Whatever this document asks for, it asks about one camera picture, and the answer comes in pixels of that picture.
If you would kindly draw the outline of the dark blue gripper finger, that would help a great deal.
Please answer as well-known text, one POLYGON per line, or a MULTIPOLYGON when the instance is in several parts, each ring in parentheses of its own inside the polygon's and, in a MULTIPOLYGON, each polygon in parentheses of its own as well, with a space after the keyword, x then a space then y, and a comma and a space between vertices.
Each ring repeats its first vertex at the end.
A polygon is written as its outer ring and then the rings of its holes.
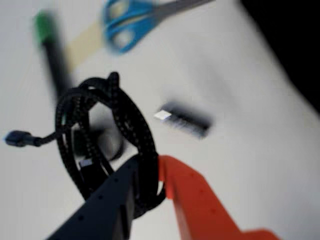
POLYGON ((128 240, 138 198, 138 156, 127 160, 49 240, 128 240))

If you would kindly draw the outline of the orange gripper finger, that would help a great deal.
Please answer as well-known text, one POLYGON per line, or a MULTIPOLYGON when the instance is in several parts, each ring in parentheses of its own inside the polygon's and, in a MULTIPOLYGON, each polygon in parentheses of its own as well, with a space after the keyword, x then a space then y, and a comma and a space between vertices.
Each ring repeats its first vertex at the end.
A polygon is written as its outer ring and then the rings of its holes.
POLYGON ((206 179, 182 161, 161 155, 158 157, 158 172, 166 197, 173 201, 181 239, 278 239, 266 229, 240 230, 206 179))

